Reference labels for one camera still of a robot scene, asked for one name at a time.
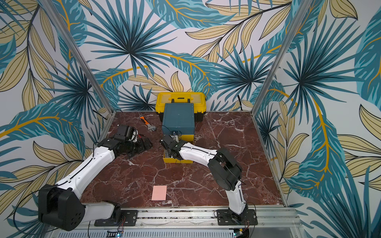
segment pink paper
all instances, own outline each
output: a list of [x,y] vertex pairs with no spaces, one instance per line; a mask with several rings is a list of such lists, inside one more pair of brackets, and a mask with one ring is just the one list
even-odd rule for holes
[[165,201],[166,200],[166,185],[155,185],[152,190],[152,201]]

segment red marble surface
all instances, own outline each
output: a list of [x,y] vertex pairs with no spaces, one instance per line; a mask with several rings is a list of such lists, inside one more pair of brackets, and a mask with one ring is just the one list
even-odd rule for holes
[[[154,112],[143,113],[154,125],[161,124]],[[116,113],[109,130],[130,125],[150,138],[153,147],[128,159],[119,156],[88,185],[81,202],[110,200],[123,207],[224,206],[225,191],[214,181],[210,170],[197,163],[166,164],[159,144],[162,130],[148,132],[137,112]],[[282,204],[258,134],[248,112],[208,112],[195,128],[195,144],[208,149],[226,147],[242,165],[243,195],[255,204]],[[166,201],[151,201],[154,185],[167,185]]]

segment wire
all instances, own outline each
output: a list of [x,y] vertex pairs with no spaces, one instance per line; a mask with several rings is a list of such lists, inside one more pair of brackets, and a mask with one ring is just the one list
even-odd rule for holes
[[90,233],[89,233],[89,229],[90,229],[90,222],[91,222],[91,221],[89,221],[89,226],[87,227],[87,237],[88,237],[88,238],[90,238]]
[[[65,184],[65,183],[67,183],[67,181],[65,181],[65,182],[62,183],[62,184],[55,185],[55,186],[53,186],[53,187],[49,187],[49,188],[55,188],[55,187],[58,187],[58,186],[61,186],[61,185]],[[27,197],[29,197],[30,195],[32,195],[32,194],[34,194],[34,193],[37,193],[38,191],[41,191],[41,190],[44,190],[44,189],[49,189],[49,188],[41,188],[41,189],[38,189],[37,191],[31,192],[30,194],[28,194],[27,196],[25,196],[23,199],[21,199],[21,200],[17,203],[16,207],[14,208],[14,212],[13,212],[13,225],[14,225],[14,227],[15,227],[19,232],[21,232],[21,233],[23,233],[23,234],[25,234],[25,235],[42,235],[42,234],[46,234],[46,233],[48,233],[48,232],[52,232],[52,231],[58,229],[58,228],[54,228],[54,229],[52,229],[52,230],[49,230],[49,231],[46,231],[46,232],[40,232],[40,233],[27,233],[27,232],[24,232],[24,231],[20,230],[20,229],[17,227],[17,225],[16,225],[16,220],[15,220],[16,210],[19,208],[20,204],[21,204]]]

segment yellow toolbox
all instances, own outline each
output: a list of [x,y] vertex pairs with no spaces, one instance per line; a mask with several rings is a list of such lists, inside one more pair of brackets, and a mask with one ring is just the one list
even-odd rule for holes
[[207,103],[203,93],[196,92],[162,92],[156,100],[156,113],[163,121],[164,108],[166,103],[193,103],[195,121],[202,121],[207,110]]

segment metal frame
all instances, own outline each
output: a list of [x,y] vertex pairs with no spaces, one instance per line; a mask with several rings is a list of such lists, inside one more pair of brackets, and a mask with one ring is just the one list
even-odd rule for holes
[[294,39],[294,36],[298,32],[298,28],[301,25],[304,16],[306,15],[308,8],[311,6],[312,0],[303,0],[300,3],[300,6],[298,8],[298,11],[295,14],[294,19],[292,20],[290,27],[288,29],[288,33],[286,34],[282,45],[279,48],[279,51],[277,55],[275,56],[274,63],[272,64],[269,73],[266,76],[266,79],[262,85],[261,91],[259,92],[259,95],[257,99],[255,100],[255,103],[253,105],[253,108],[251,110],[252,115],[255,115],[259,109],[259,106],[261,102],[263,101],[264,97],[266,96],[267,90],[269,89],[269,86],[271,84],[272,79],[275,76],[275,72],[279,68],[279,64],[281,60],[283,59],[284,55],[286,54],[292,40]]
[[277,55],[275,56],[274,63],[272,64],[272,66],[269,70],[269,73],[266,76],[266,79],[262,85],[262,89],[259,92],[257,99],[255,100],[253,108],[251,109],[251,117],[253,119],[255,129],[258,133],[259,140],[262,144],[263,151],[265,152],[267,161],[269,163],[269,166],[270,166],[270,169],[272,172],[272,176],[274,177],[274,181],[275,181],[277,188],[279,190],[279,193],[282,197],[283,204],[287,207],[289,206],[288,202],[287,202],[287,198],[286,198],[285,194],[282,192],[282,188],[280,186],[280,183],[279,183],[277,177],[275,176],[276,173],[274,173],[274,168],[272,167],[272,164],[271,164],[270,155],[269,155],[268,151],[266,150],[266,147],[264,146],[265,143],[264,143],[263,138],[260,134],[258,124],[255,120],[255,116],[258,112],[258,109],[259,109],[264,97],[266,96],[266,93],[269,89],[269,86],[271,85],[271,81],[274,78],[277,69],[279,68],[279,64],[280,64],[281,60],[283,59],[284,55],[287,53],[287,50],[288,50],[292,40],[294,39],[294,36],[297,33],[298,28],[299,28],[300,24],[302,23],[304,16],[306,15],[306,12],[308,11],[308,8],[310,7],[311,3],[312,3],[312,0],[303,0],[301,2],[300,6],[298,8],[298,11],[295,14],[295,17],[290,24],[289,31],[288,31],[286,37],[284,38]]
[[60,14],[56,7],[53,4],[52,0],[40,0],[40,3],[42,4],[44,10],[46,11],[46,14],[52,21],[53,25],[56,27],[57,31],[65,41],[67,47],[73,54],[73,57],[78,62],[79,66],[83,70],[83,73],[89,80],[90,84],[93,86],[94,91],[98,94],[98,97],[100,98],[103,106],[106,108],[106,110],[112,114],[113,109],[110,106],[109,101],[105,97],[101,87],[99,86],[98,82],[96,81],[96,78],[91,71],[89,65],[87,64],[85,58],[83,57],[81,51],[79,50],[77,44],[75,43],[70,31],[67,29],[67,26],[64,23],[64,20],[62,17],[60,17]]
[[[138,210],[138,219],[135,227],[128,229],[148,228],[195,228],[195,229],[228,229],[244,228],[244,226],[218,226],[215,211],[226,209],[226,206],[200,206],[200,207],[155,207],[155,208],[123,208],[123,210]],[[303,224],[295,208],[285,208],[282,205],[259,205],[256,206],[258,225],[255,228],[264,227],[289,227],[294,237],[302,238]],[[81,223],[76,229],[88,228],[88,223]],[[90,230],[115,229],[115,227],[94,227],[90,223]],[[47,237],[57,237],[60,230],[55,230]]]

